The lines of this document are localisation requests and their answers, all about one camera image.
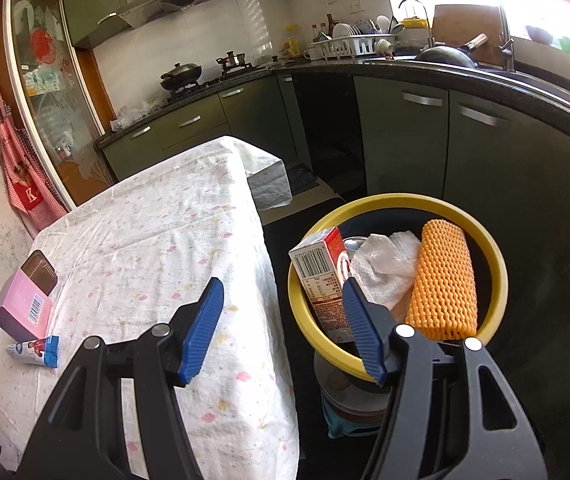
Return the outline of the orange foam net sleeve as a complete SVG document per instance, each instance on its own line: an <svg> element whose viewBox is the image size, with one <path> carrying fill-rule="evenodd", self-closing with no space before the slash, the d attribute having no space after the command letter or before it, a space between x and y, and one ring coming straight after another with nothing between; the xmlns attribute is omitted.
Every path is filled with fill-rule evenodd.
<svg viewBox="0 0 570 480"><path fill-rule="evenodd" d="M478 328L474 269L464 231L444 219L422 228L405 322L435 341L463 340Z"/></svg>

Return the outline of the white paper towel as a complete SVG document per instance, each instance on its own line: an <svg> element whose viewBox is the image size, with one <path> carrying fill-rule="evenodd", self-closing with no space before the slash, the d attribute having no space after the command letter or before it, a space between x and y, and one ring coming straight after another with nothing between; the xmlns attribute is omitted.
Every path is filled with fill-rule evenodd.
<svg viewBox="0 0 570 480"><path fill-rule="evenodd" d="M370 234L351 258L351 275L365 298L397 321L407 315L421 244L411 231Z"/></svg>

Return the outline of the red white milk carton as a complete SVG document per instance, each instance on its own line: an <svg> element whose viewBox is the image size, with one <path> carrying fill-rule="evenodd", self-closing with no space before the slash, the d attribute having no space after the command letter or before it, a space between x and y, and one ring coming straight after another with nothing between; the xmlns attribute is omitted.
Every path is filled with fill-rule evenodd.
<svg viewBox="0 0 570 480"><path fill-rule="evenodd" d="M298 278L322 330L335 342L351 338L342 305L350 260L336 226L306 236L289 252Z"/></svg>

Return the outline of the red cola can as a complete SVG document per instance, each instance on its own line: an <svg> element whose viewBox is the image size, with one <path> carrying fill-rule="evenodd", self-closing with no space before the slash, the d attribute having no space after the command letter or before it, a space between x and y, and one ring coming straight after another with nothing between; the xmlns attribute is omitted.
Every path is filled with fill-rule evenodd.
<svg viewBox="0 0 570 480"><path fill-rule="evenodd" d="M364 236L350 236L343 240L343 245L347 252L357 252L366 240L367 238Z"/></svg>

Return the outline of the yellow rimmed trash bin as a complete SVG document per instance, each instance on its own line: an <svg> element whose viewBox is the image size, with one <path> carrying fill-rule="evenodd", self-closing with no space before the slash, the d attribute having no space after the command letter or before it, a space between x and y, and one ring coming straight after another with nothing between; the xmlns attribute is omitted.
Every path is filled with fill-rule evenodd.
<svg viewBox="0 0 570 480"><path fill-rule="evenodd" d="M410 229L417 233L431 218L442 218L466 233L478 297L477 338L487 344L500 327L508 297L505 261L494 238L484 226L463 209L426 195L384 193L342 205L318 220L311 233L336 226L344 234L370 234L383 228ZM289 305L309 344L333 366L358 379L372 382L359 356L331 341L314 318L296 270L288 272Z"/></svg>

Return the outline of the green kitchen cabinets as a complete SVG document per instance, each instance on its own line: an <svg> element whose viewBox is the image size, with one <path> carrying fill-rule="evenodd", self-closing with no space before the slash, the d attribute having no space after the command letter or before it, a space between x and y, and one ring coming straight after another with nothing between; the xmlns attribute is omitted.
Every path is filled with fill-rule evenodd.
<svg viewBox="0 0 570 480"><path fill-rule="evenodd" d="M312 63L194 84L99 141L126 178L218 133L302 162L339 195L409 192L480 220L509 275L507 326L570 315L570 93L526 74Z"/></svg>

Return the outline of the small blue white tube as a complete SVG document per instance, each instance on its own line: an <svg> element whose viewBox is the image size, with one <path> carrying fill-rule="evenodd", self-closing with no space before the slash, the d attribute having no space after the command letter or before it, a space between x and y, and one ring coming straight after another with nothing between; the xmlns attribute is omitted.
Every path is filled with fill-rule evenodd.
<svg viewBox="0 0 570 480"><path fill-rule="evenodd" d="M8 356L30 365L58 367L58 336L48 336L25 342L15 342L6 347Z"/></svg>

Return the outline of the pink purple box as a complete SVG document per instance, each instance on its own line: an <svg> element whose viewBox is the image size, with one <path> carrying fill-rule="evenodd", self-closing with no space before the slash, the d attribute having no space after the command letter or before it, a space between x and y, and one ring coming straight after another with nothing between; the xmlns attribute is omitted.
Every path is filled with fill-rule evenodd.
<svg viewBox="0 0 570 480"><path fill-rule="evenodd" d="M57 282L45 255L39 249L31 252L0 290L0 328L17 342L44 338Z"/></svg>

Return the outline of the floral white tablecloth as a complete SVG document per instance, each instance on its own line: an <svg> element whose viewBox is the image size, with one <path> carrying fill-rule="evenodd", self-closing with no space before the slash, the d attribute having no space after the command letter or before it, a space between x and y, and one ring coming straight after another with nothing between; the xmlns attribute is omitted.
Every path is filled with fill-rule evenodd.
<svg viewBox="0 0 570 480"><path fill-rule="evenodd" d="M294 406L278 293L260 213L291 199L284 162L223 136L97 195L38 234L58 282L47 333L58 367L8 356L0 334L0 479L16 476L58 379L89 336L132 340L197 301L223 310L199 374L176 392L199 479L292 479Z"/></svg>

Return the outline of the red checkered apron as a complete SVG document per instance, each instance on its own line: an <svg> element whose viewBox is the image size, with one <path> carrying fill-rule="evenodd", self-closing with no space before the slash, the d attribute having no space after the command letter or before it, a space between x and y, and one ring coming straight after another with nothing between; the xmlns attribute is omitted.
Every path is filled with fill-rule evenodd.
<svg viewBox="0 0 570 480"><path fill-rule="evenodd" d="M5 176L9 203L40 232L62 218L67 211L53 192L38 158L33 155L12 112L0 94L0 163Z"/></svg>

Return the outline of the black pan by sink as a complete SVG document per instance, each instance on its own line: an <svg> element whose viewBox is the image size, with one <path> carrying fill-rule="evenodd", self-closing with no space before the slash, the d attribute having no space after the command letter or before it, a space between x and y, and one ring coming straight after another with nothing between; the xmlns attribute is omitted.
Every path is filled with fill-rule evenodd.
<svg viewBox="0 0 570 480"><path fill-rule="evenodd" d="M483 32L460 47L434 46L419 53L415 61L425 63L438 63L466 68L477 68L478 64L472 54L478 47L488 42L488 36Z"/></svg>

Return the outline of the white dish rack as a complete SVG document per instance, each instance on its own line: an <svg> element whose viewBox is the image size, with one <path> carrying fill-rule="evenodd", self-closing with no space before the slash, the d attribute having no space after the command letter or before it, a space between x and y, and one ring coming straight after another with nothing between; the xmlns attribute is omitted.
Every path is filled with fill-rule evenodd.
<svg viewBox="0 0 570 480"><path fill-rule="evenodd" d="M378 53L376 46L382 42L382 54L392 54L396 36L404 26L392 23L383 15L381 26L373 20L359 21L355 25L338 23L332 34L320 32L303 56L309 61L340 60L340 58L370 58Z"/></svg>

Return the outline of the steel pot on stove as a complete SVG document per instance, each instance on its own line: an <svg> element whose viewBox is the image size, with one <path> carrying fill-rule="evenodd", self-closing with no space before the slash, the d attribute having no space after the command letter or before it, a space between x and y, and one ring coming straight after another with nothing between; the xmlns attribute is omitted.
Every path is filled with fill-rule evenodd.
<svg viewBox="0 0 570 480"><path fill-rule="evenodd" d="M216 62L225 73L230 70L236 70L236 68L245 68L247 66L245 53L235 53L234 51L228 51L222 58L217 58Z"/></svg>

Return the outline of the wooden cutting board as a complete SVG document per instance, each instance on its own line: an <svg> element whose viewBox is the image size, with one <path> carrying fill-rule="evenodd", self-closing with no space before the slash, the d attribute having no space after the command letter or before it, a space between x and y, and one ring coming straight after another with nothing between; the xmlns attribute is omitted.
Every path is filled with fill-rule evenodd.
<svg viewBox="0 0 570 480"><path fill-rule="evenodd" d="M437 4L431 30L434 40L452 47L460 47L475 36L485 34L488 42L475 50L472 57L480 64L504 66L500 50L502 25L496 6Z"/></svg>

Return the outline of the glass cabinet door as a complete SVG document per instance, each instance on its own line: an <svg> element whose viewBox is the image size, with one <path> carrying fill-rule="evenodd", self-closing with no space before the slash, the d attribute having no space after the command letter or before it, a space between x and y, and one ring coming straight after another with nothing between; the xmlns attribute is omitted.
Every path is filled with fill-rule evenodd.
<svg viewBox="0 0 570 480"><path fill-rule="evenodd" d="M105 133L72 47L62 0L3 0L16 107L55 193L71 210L114 184L96 148Z"/></svg>

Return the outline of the black wok on stove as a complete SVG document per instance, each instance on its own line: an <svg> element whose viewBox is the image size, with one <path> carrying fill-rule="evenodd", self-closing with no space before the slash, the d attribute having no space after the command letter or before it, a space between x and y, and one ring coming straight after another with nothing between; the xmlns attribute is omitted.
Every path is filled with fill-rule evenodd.
<svg viewBox="0 0 570 480"><path fill-rule="evenodd" d="M190 84L196 84L202 74L202 68L195 63L176 63L172 70L160 76L161 87L166 91L178 91Z"/></svg>

